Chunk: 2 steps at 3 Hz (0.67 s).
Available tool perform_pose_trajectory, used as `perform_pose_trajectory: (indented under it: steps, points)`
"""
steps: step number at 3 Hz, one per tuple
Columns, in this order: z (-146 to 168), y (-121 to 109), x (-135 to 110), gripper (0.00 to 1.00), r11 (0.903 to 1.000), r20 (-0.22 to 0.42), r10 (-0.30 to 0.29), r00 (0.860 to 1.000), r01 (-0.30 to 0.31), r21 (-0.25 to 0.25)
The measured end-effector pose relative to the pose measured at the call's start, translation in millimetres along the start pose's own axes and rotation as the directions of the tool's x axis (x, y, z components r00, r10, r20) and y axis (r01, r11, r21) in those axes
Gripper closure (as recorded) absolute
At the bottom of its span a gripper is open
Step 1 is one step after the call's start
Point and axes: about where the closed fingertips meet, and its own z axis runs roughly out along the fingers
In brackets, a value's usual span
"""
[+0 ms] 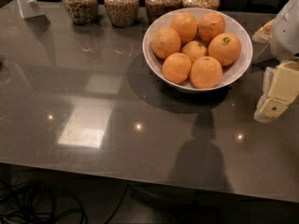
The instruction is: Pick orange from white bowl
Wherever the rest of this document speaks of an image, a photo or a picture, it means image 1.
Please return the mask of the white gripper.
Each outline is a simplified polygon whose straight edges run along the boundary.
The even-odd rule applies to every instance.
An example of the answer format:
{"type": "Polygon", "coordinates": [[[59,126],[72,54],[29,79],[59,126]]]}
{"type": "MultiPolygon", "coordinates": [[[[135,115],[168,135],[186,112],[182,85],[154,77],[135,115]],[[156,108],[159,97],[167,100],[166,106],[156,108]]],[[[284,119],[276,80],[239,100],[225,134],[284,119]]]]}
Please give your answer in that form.
{"type": "Polygon", "coordinates": [[[295,62],[299,60],[299,0],[289,0],[275,20],[264,24],[251,39],[260,44],[270,41],[272,54],[284,60],[275,68],[266,68],[263,95],[254,113],[255,120],[270,122],[278,119],[299,95],[299,62],[295,62]]]}

